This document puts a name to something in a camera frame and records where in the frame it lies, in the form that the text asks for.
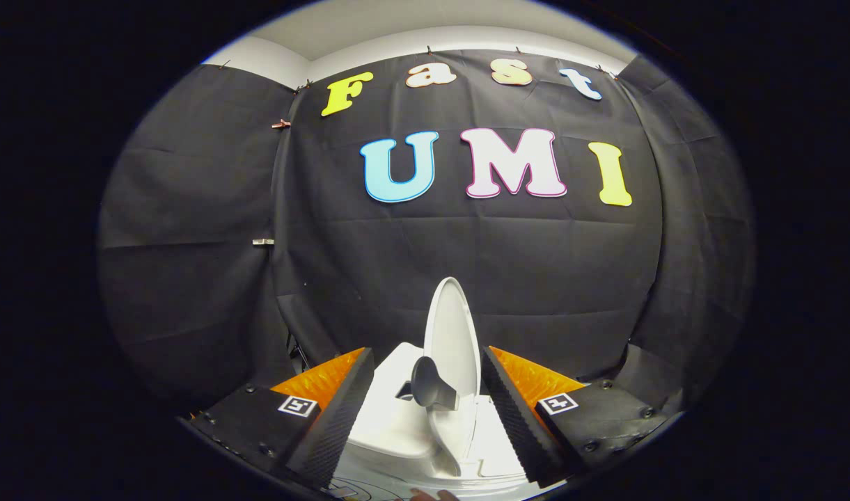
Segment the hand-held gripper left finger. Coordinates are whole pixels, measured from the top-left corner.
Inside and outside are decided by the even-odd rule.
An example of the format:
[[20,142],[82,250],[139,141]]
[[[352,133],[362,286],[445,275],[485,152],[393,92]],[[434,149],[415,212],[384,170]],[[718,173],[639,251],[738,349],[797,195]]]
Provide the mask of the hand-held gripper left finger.
[[188,428],[270,481],[329,487],[374,377],[370,348],[352,350],[272,387],[246,384]]

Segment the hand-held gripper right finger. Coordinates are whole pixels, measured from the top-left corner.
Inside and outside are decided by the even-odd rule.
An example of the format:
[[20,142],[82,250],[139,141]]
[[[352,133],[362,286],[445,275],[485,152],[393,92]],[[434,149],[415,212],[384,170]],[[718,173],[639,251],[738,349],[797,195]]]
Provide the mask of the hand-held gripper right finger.
[[680,412],[679,375],[647,350],[574,379],[497,347],[482,348],[482,380],[526,478],[578,486],[626,461]]

